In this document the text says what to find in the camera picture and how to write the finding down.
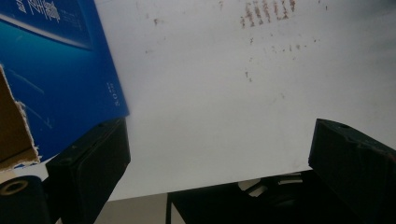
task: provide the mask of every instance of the black object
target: black object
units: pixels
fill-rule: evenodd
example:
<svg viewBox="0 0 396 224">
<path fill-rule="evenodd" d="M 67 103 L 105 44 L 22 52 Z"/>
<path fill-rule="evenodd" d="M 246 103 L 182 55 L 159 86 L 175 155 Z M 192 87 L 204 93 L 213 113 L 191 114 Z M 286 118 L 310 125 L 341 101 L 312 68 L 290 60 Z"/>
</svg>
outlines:
<svg viewBox="0 0 396 224">
<path fill-rule="evenodd" d="M 262 178 L 242 191 L 237 183 L 168 193 L 187 224 L 396 223 L 396 152 L 344 124 L 318 119 L 309 156 L 314 171 L 301 182 Z M 258 197 L 248 193 L 260 186 Z"/>
<path fill-rule="evenodd" d="M 18 181 L 27 186 L 0 194 L 0 223 L 47 224 L 59 217 L 63 224 L 93 223 L 130 160 L 125 119 L 101 123 L 46 164 L 49 178 L 43 184 L 37 177 L 22 176 L 0 185 L 0 191 L 10 183 L 11 189 L 22 187 Z"/>
</svg>

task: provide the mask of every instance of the cardboard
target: cardboard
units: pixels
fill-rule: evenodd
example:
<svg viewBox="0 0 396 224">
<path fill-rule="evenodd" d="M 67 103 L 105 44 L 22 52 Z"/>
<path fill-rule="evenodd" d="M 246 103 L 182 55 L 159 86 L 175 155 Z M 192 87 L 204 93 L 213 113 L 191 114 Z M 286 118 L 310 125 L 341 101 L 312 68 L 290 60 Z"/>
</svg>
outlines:
<svg viewBox="0 0 396 224">
<path fill-rule="evenodd" d="M 0 171 L 128 115 L 92 0 L 0 3 Z"/>
</svg>

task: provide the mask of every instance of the blue package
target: blue package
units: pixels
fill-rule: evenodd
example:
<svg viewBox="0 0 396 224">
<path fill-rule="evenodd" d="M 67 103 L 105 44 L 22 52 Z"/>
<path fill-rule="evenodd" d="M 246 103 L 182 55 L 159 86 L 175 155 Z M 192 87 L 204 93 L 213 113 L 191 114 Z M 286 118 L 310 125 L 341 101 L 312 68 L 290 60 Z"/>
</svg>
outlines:
<svg viewBox="0 0 396 224">
<path fill-rule="evenodd" d="M 93 0 L 3 0 L 0 33 L 0 64 L 42 161 L 129 114 Z"/>
</svg>

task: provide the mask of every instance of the white table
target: white table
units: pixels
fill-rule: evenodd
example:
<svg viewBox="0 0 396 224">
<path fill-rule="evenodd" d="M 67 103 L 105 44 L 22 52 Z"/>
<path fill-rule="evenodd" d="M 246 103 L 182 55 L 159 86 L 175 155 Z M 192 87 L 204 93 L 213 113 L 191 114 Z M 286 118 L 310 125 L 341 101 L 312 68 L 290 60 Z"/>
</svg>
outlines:
<svg viewBox="0 0 396 224">
<path fill-rule="evenodd" d="M 396 4 L 284 3 L 96 0 L 132 111 L 110 200 L 309 169 L 316 118 L 396 148 Z"/>
</svg>

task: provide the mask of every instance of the metal ring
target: metal ring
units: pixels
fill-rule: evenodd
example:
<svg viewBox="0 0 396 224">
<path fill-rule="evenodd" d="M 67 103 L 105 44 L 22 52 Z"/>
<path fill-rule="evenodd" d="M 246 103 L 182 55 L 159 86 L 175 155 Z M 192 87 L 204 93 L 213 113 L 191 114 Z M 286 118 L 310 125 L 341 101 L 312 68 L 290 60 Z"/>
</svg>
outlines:
<svg viewBox="0 0 396 224">
<path fill-rule="evenodd" d="M 25 189 L 28 186 L 29 182 L 26 180 L 15 180 L 11 183 L 5 185 L 2 189 L 0 189 L 0 195 L 8 196 L 14 193 L 18 193 L 21 190 Z"/>
</svg>

